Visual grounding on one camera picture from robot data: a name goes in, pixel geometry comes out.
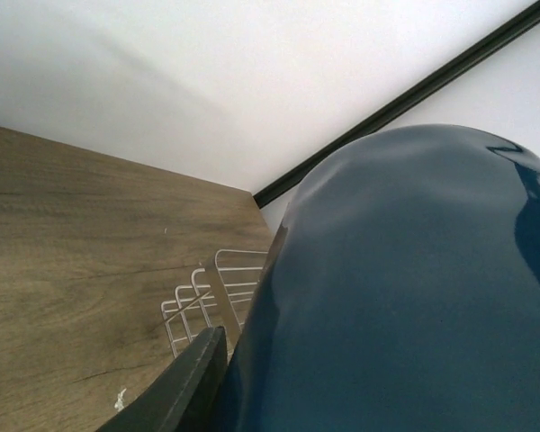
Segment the dark blue mug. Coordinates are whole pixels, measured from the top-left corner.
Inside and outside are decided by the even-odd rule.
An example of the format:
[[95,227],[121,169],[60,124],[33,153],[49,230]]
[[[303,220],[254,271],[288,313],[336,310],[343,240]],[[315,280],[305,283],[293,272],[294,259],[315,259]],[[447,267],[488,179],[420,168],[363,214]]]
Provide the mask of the dark blue mug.
[[485,131],[358,139],[301,181],[212,431],[540,431],[540,158]]

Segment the right black frame post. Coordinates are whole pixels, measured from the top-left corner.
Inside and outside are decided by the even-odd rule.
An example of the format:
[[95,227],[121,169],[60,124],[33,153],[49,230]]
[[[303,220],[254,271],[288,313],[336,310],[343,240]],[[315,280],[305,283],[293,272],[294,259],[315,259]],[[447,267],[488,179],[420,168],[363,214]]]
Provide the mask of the right black frame post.
[[262,209],[292,190],[322,160],[350,142],[375,133],[540,24],[540,1],[532,3],[471,47],[426,76],[327,146],[254,195]]

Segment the metal wire dish rack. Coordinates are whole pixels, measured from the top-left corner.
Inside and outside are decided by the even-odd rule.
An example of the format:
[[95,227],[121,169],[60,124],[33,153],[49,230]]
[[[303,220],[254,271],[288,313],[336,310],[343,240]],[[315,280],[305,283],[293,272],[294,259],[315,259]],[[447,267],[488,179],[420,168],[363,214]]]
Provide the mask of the metal wire dish rack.
[[196,267],[188,283],[179,284],[160,311],[174,357],[207,328],[223,327],[228,355],[244,328],[265,266],[263,250],[222,248]]

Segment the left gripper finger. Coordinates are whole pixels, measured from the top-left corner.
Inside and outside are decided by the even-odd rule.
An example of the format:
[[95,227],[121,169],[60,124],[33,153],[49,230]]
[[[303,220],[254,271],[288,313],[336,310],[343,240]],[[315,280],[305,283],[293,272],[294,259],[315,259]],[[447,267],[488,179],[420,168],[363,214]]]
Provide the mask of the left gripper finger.
[[206,328],[101,431],[204,431],[228,365],[225,329]]

